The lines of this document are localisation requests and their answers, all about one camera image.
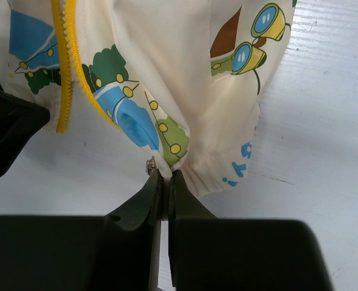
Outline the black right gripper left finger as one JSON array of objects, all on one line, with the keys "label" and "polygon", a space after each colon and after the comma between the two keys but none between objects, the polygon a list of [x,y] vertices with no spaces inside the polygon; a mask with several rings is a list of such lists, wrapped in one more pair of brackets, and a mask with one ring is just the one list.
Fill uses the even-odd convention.
[{"label": "black right gripper left finger", "polygon": [[0,215],[0,290],[156,290],[162,186],[104,216]]}]

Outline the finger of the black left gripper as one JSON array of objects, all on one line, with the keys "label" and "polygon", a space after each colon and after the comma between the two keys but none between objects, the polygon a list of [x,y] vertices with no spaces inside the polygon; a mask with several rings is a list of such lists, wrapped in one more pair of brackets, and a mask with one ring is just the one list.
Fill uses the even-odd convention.
[{"label": "finger of the black left gripper", "polygon": [[46,108],[6,93],[0,86],[0,177],[49,120]]}]

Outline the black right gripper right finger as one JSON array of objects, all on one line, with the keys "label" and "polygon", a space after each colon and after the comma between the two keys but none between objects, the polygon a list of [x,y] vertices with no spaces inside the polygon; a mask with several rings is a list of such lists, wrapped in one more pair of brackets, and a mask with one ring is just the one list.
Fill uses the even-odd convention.
[{"label": "black right gripper right finger", "polygon": [[332,290],[317,239],[302,221],[226,219],[170,181],[168,254],[176,290]]}]

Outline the cream dinosaur print baby jacket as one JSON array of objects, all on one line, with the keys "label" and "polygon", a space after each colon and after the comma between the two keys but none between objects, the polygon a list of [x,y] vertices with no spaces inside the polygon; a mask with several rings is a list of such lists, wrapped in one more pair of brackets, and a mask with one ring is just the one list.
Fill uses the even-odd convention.
[{"label": "cream dinosaur print baby jacket", "polygon": [[93,108],[180,170],[196,197],[247,175],[259,98],[287,47],[295,1],[0,1],[0,86],[62,133],[79,85]]}]

